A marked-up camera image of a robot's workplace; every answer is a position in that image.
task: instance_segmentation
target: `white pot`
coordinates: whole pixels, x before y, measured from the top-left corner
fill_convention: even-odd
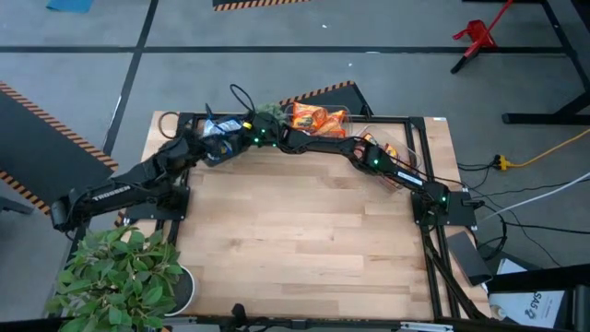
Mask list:
[[[198,280],[195,279],[195,277],[193,276],[193,274],[191,273],[191,271],[188,270],[188,268],[181,266],[181,268],[184,270],[184,272],[186,272],[186,274],[189,275],[189,277],[191,277],[191,281],[193,282],[193,291],[191,292],[191,296],[188,299],[188,301],[186,302],[186,304],[183,306],[183,308],[181,308],[180,310],[177,310],[173,313],[169,313],[169,314],[165,314],[166,317],[171,317],[171,316],[175,316],[177,314],[180,314],[181,312],[183,312],[186,308],[188,308],[189,305],[191,305],[191,302],[193,302],[193,299],[195,298],[195,295],[198,293],[198,289],[199,289],[199,283]]]

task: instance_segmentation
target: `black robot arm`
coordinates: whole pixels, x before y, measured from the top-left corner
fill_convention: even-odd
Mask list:
[[[172,206],[177,197],[176,184],[184,171],[199,161],[216,166],[252,145],[272,145],[288,154],[307,151],[339,154],[359,171],[385,177],[419,194],[424,210],[432,216],[447,209],[449,189],[444,184],[424,181],[407,165],[398,164],[382,148],[364,138],[309,136],[279,124],[266,113],[249,112],[236,122],[242,125],[239,129],[211,136],[185,129],[129,172],[90,188],[73,189],[52,204],[54,228],[72,231],[94,216],[146,202],[157,207]]]

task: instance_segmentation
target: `wooden tabletop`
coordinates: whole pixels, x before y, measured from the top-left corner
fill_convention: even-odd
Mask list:
[[[167,140],[157,128],[161,114],[153,115],[143,159]],[[446,121],[425,121],[435,174],[459,180]],[[353,133],[365,125],[354,124]],[[175,126],[174,116],[164,118],[168,135]],[[401,124],[377,126],[405,142]],[[419,147],[418,133],[414,138]],[[215,168],[200,163],[189,184],[177,249],[200,294],[185,314],[229,315],[238,302],[252,317],[432,319],[408,190],[391,190],[340,156],[276,148],[250,148]],[[155,224],[136,226],[150,234]],[[447,236],[463,230],[445,229]],[[467,295],[490,315],[484,290],[469,287],[451,259]]]

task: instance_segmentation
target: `white cable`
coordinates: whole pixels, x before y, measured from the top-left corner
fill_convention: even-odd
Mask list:
[[[577,183],[579,183],[580,181],[582,181],[583,179],[587,178],[588,176],[590,176],[590,172],[588,172],[586,175],[583,175],[582,177],[580,177],[580,178],[577,178],[577,179],[575,179],[575,180],[571,181],[570,183],[568,183],[568,184],[566,184],[566,185],[564,185],[564,186],[562,186],[562,187],[559,187],[559,188],[557,188],[557,189],[555,189],[555,190],[553,190],[553,191],[551,191],[551,192],[548,192],[548,193],[546,193],[546,194],[543,194],[543,195],[541,195],[541,196],[533,197],[533,198],[531,198],[531,199],[527,199],[526,201],[524,201],[524,202],[521,202],[521,203],[518,203],[518,204],[514,204],[513,206],[505,207],[505,208],[501,209],[501,210],[500,210],[500,211],[498,211],[498,212],[495,212],[495,213],[493,213],[493,214],[490,214],[489,216],[487,216],[486,218],[482,219],[481,221],[483,221],[483,220],[485,220],[485,219],[490,219],[491,217],[493,217],[493,216],[495,216],[495,215],[498,215],[498,214],[501,214],[501,213],[502,213],[502,212],[504,212],[504,211],[508,211],[508,210],[511,210],[511,209],[513,209],[513,208],[518,208],[518,207],[520,207],[520,206],[523,206],[524,204],[528,204],[528,203],[534,202],[534,201],[536,201],[536,200],[538,200],[538,199],[545,198],[545,197],[547,197],[547,196],[551,196],[551,195],[553,195],[553,194],[556,194],[557,192],[559,192],[559,191],[561,191],[561,190],[563,190],[563,189],[566,189],[566,188],[567,188],[567,187],[569,187],[569,186],[572,186],[572,185],[574,185],[574,184],[577,184]]]

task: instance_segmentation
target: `gray tile floor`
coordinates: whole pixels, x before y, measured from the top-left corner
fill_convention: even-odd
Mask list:
[[[96,0],[86,15],[48,11],[45,0],[0,0],[0,46],[135,46],[147,0]],[[147,45],[457,46],[451,35],[470,19],[490,21],[499,5],[459,0],[314,0],[309,4],[213,12],[210,0],[160,1]],[[551,1],[590,73],[590,35],[565,1]],[[517,5],[493,33],[503,46],[556,46],[540,6]],[[124,171],[138,162],[153,111],[202,110],[209,102],[239,111],[228,85],[247,89],[256,103],[355,80],[377,114],[447,117],[459,161],[480,163],[502,153],[527,160],[583,130],[576,126],[507,126],[506,112],[549,113],[583,91],[568,58],[485,54],[457,76],[451,54],[184,53],[144,54],[113,157]],[[119,99],[130,53],[0,54],[0,79],[40,104],[91,143],[101,146]],[[587,172],[590,136],[522,170],[491,172],[485,193],[568,181]],[[475,184],[483,173],[462,173]],[[523,223],[590,231],[589,184],[516,210]],[[494,199],[509,205],[536,194]],[[0,194],[19,200],[4,184]],[[64,256],[66,239],[39,213],[0,215],[0,321],[39,317]],[[93,220],[111,227],[113,217]],[[498,236],[497,221],[479,225],[482,241]],[[563,265],[589,263],[583,236],[529,231]],[[518,229],[505,251],[541,267],[546,255]]]

